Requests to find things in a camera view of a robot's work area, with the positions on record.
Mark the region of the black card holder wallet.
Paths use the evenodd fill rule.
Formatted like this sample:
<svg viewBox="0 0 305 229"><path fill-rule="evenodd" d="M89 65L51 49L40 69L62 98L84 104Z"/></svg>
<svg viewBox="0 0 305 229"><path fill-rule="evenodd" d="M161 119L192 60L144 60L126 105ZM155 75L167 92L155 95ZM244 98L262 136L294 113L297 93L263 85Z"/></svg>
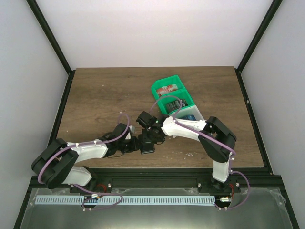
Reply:
<svg viewBox="0 0 305 229"><path fill-rule="evenodd" d="M150 140L147 140L144 135L139 135L138 140L139 150L142 155L155 152L154 143L152 143Z"/></svg>

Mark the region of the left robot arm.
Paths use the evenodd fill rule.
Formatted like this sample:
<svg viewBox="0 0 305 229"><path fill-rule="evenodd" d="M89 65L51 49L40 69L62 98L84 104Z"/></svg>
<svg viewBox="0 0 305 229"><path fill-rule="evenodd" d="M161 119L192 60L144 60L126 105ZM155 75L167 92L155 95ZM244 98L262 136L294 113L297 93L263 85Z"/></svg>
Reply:
<svg viewBox="0 0 305 229"><path fill-rule="evenodd" d="M79 144L55 139L33 161L31 169L48 189L76 184L91 193L97 188L97 180L87 168L75 164L89 159L110 158L118 151L124 154L138 150L134 131L134 126L119 123L112 132L91 142Z"/></svg>

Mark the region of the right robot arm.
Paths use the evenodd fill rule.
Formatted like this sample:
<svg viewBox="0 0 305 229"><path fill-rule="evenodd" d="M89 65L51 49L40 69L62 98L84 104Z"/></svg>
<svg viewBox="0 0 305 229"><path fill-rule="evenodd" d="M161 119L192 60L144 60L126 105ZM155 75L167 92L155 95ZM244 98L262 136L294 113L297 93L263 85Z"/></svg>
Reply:
<svg viewBox="0 0 305 229"><path fill-rule="evenodd" d="M213 160L211 188L217 192L228 188L236 136L218 118L211 116L207 121L192 121L163 115L157 119L142 112L136 122L143 128L138 136L141 154L153 153L155 145L162 144L167 136L198 141Z"/></svg>

